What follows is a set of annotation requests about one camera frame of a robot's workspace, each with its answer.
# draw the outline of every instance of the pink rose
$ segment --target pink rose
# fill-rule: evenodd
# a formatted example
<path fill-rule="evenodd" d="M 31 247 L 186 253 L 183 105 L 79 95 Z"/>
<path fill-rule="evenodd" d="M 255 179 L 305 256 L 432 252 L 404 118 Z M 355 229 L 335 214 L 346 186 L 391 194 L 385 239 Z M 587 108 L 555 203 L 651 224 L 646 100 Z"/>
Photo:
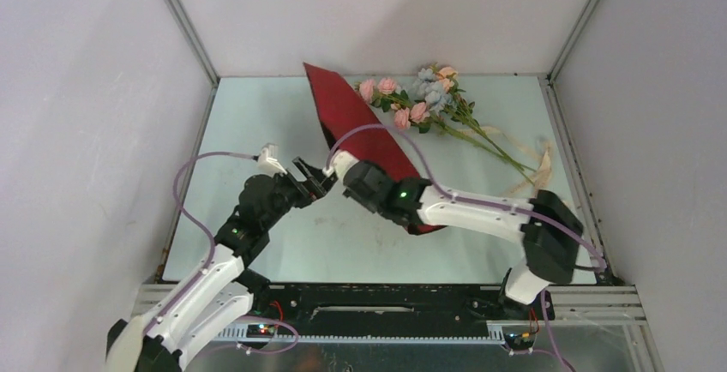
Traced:
<path fill-rule="evenodd" d="M 420 123 L 428 117 L 430 117 L 430 113 L 427 111 L 426 102 L 419 102 L 414 105 L 412 107 L 412 112 L 409 114 L 409 118 L 416 123 Z"/>
<path fill-rule="evenodd" d="M 396 111 L 394 115 L 394 126 L 402 130 L 409 129 L 412 126 L 412 123 L 409 122 L 409 108 Z"/>
<path fill-rule="evenodd" d="M 396 90 L 396 81 L 391 78 L 383 78 L 379 81 L 379 92 L 390 95 Z"/>
<path fill-rule="evenodd" d="M 439 72 L 436 73 L 436 77 L 439 79 L 444 79 L 450 76 L 457 76 L 457 74 L 458 72 L 456 69 L 452 68 L 451 66 L 445 66 L 444 68 L 439 69 Z"/>
<path fill-rule="evenodd" d="M 440 79 L 439 83 L 442 84 L 442 87 L 444 88 L 444 92 L 448 92 L 449 88 L 454 86 L 454 82 L 452 82 L 452 80 L 449 78 Z"/>
<path fill-rule="evenodd" d="M 363 102 L 370 104 L 373 100 L 374 85 L 376 85 L 376 81 L 373 79 L 367 79 L 366 81 L 361 82 L 361 85 L 358 85 L 358 93 L 361 95 L 361 98 L 363 98 Z"/>

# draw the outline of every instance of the flower bouquet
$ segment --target flower bouquet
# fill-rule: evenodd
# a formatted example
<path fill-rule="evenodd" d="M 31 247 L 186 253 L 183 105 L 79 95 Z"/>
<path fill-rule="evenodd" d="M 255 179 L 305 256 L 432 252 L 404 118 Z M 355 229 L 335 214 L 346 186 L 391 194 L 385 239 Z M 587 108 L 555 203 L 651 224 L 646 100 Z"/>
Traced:
<path fill-rule="evenodd" d="M 425 134 L 434 127 L 510 164 L 532 184 L 527 172 L 535 169 L 513 159 L 487 135 L 477 119 L 472 117 L 475 103 L 467 102 L 462 97 L 465 90 L 460 89 L 457 75 L 458 72 L 452 67 L 440 68 L 433 64 L 419 70 L 417 79 L 408 91 L 388 77 L 378 82 L 374 79 L 356 82 L 354 88 L 367 104 L 384 112 L 393 111 L 394 125 L 398 129 L 409 129 L 413 126 L 420 134 Z M 457 129 L 451 123 L 461 123 L 470 130 Z"/>

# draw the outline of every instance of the red wire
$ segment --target red wire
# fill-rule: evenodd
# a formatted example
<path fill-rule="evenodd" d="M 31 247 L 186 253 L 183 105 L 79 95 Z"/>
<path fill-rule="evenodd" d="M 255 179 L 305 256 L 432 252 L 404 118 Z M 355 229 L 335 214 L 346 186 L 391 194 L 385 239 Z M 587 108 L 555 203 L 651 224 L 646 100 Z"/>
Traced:
<path fill-rule="evenodd" d="M 536 329 L 535 332 L 531 332 L 531 333 L 535 334 L 535 333 L 540 332 L 540 324 L 538 323 L 538 316 L 535 315 L 535 309 L 533 309 L 533 308 L 530 308 L 530 317 L 531 317 L 530 330 L 532 331 L 532 321 L 533 320 L 535 321 L 535 325 L 538 327 L 538 329 Z"/>
<path fill-rule="evenodd" d="M 280 302 L 278 302 L 278 301 L 272 301 L 270 303 L 270 306 L 274 306 L 275 308 L 278 309 L 278 313 L 280 314 L 280 319 L 279 320 L 282 321 L 283 320 L 283 308 L 280 306 Z"/>

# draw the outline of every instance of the green flower stem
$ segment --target green flower stem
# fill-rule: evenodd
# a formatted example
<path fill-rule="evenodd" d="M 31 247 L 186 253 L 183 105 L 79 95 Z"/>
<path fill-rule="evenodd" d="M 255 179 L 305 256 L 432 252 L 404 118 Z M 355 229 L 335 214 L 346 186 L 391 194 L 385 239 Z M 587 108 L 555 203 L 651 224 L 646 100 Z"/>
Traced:
<path fill-rule="evenodd" d="M 457 115 L 456 112 L 455 113 L 452 113 L 448 109 L 445 109 L 445 111 L 450 116 Z M 525 171 L 525 169 L 528 169 L 530 171 L 535 171 L 530 166 L 523 165 L 520 162 L 518 162 L 517 160 L 513 159 L 507 152 L 505 152 L 504 149 L 502 149 L 499 145 L 497 145 L 494 141 L 492 141 L 492 139 L 490 139 L 490 137 L 487 136 L 487 134 L 484 133 L 484 131 L 482 130 L 482 128 L 480 128 L 477 125 L 477 123 L 474 122 L 474 119 L 472 119 L 472 116 L 471 115 L 469 115 L 469 114 L 466 114 L 464 116 L 463 115 L 464 114 L 460 114 L 460 116 L 459 116 L 459 119 L 462 120 L 462 123 L 465 126 L 468 126 L 470 129 L 474 130 L 478 135 L 482 136 L 490 145 L 492 145 L 495 149 L 497 149 L 497 152 L 500 153 L 501 158 L 503 158 L 505 161 L 507 161 L 509 164 L 511 164 L 515 169 L 517 169 L 518 172 L 520 172 L 521 175 L 523 175 L 523 176 L 525 175 L 525 174 L 522 173 L 523 171 Z"/>
<path fill-rule="evenodd" d="M 497 158 L 499 158 L 501 161 L 507 162 L 507 159 L 505 159 L 505 157 L 503 157 L 499 153 L 495 152 L 490 147 L 487 147 L 482 142 L 478 141 L 477 139 L 472 138 L 471 136 L 469 136 L 467 134 L 463 134 L 462 132 L 459 132 L 457 129 L 452 128 L 451 126 L 447 125 L 447 123 L 445 123 L 444 121 L 434 122 L 434 124 L 436 126 L 438 126 L 440 129 L 442 129 L 444 132 L 450 134 L 451 136 L 454 136 L 455 138 L 459 138 L 462 141 L 470 142 L 472 145 L 474 145 L 476 147 L 480 147 L 480 148 L 484 149 L 485 151 L 492 153 Z"/>
<path fill-rule="evenodd" d="M 492 141 L 492 139 L 489 136 L 487 136 L 487 134 L 484 133 L 484 131 L 482 130 L 482 128 L 480 128 L 476 124 L 473 125 L 473 124 L 470 123 L 467 126 L 469 126 L 472 130 L 474 130 L 478 135 L 482 136 L 490 145 L 492 145 L 493 147 L 495 147 L 495 149 L 497 149 L 497 151 L 499 153 L 501 153 L 502 156 L 504 156 L 505 158 L 507 158 L 508 161 L 510 161 L 510 163 L 512 163 L 513 166 L 515 166 L 516 168 L 520 169 L 521 171 L 524 171 L 525 169 L 527 169 L 528 171 L 532 171 L 532 172 L 535 171 L 535 169 L 531 168 L 530 166 L 523 165 L 520 162 L 518 162 L 515 159 L 513 159 L 507 152 L 505 152 L 504 149 L 502 149 L 499 145 L 497 145 L 494 141 Z"/>

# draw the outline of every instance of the white wall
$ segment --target white wall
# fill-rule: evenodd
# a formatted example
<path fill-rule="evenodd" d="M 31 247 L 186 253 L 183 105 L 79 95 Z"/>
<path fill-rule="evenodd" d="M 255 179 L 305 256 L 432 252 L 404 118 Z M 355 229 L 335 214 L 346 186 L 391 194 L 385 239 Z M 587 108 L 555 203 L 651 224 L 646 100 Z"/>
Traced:
<path fill-rule="evenodd" d="M 214 67 L 302 75 L 411 73 L 438 60 L 467 73 L 546 72 L 586 0 L 182 0 Z"/>
<path fill-rule="evenodd" d="M 559 81 L 669 371 L 727 369 L 727 0 L 604 0 Z"/>
<path fill-rule="evenodd" d="M 0 370 L 101 370 L 210 86 L 162 0 L 0 0 L 0 57 Z"/>

